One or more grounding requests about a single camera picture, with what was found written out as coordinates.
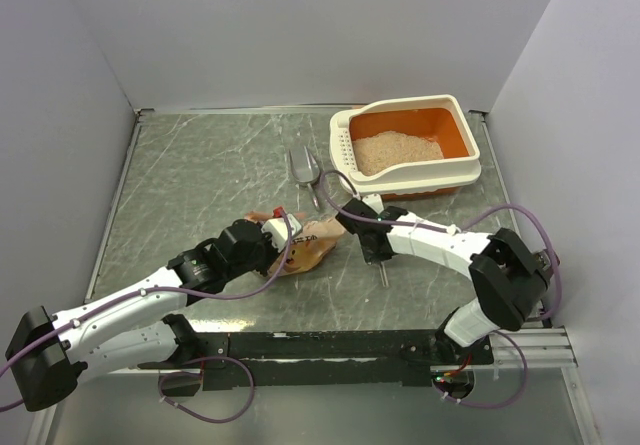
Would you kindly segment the clear plastic bag clip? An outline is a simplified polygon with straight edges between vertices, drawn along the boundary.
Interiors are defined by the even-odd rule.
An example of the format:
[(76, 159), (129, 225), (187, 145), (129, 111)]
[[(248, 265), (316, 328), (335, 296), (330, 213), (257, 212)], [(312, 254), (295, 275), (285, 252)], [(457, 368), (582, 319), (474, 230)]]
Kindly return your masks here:
[(385, 263), (384, 262), (378, 263), (378, 268), (379, 268), (379, 272), (380, 272), (382, 286), (384, 288), (389, 288), (390, 282), (389, 282), (389, 278), (388, 278), (388, 274), (387, 274)]

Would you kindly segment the pink cat litter bag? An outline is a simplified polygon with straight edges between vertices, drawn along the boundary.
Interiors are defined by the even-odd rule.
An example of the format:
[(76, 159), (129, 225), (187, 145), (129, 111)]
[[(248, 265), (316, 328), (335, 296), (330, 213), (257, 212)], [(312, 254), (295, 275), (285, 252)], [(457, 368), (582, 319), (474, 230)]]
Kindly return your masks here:
[(280, 276), (301, 274), (316, 268), (346, 233), (336, 218), (307, 220), (304, 212), (297, 212), (289, 215), (289, 221), (293, 226), (298, 221), (301, 231), (293, 239)]

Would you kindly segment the metal litter scoop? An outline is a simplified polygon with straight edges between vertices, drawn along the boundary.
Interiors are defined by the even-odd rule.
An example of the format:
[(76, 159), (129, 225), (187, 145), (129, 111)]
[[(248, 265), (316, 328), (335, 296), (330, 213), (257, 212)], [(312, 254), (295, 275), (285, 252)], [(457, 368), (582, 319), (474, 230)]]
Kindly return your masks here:
[(320, 211), (320, 201), (314, 188), (320, 178), (320, 167), (316, 158), (310, 149), (303, 145), (291, 148), (288, 151), (288, 159), (294, 181), (308, 191), (314, 208)]

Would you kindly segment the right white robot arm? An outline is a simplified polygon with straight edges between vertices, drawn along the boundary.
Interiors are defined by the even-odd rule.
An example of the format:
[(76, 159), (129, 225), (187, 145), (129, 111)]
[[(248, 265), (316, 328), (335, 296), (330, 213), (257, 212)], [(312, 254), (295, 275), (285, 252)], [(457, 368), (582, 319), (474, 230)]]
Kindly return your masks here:
[(451, 312), (435, 332), (438, 355), (448, 363), (462, 361), (495, 331), (520, 330), (558, 269), (555, 252), (531, 251), (509, 228), (493, 233), (464, 231), (400, 207), (376, 210), (357, 198), (338, 208), (336, 219), (358, 238), (368, 264), (411, 256), (471, 281), (475, 298)]

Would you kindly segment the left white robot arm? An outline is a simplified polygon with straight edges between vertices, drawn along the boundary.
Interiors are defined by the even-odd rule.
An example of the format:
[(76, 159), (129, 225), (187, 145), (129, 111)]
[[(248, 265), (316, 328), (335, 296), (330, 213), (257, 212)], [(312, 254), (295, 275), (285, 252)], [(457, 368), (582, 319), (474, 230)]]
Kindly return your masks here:
[(187, 366), (198, 344), (171, 312), (202, 299), (225, 299), (225, 286), (249, 272), (275, 280), (272, 265), (300, 231), (296, 218), (239, 219), (102, 299), (56, 313), (35, 307), (21, 317), (1, 371), (11, 373), (19, 404), (35, 412), (114, 370), (150, 362)]

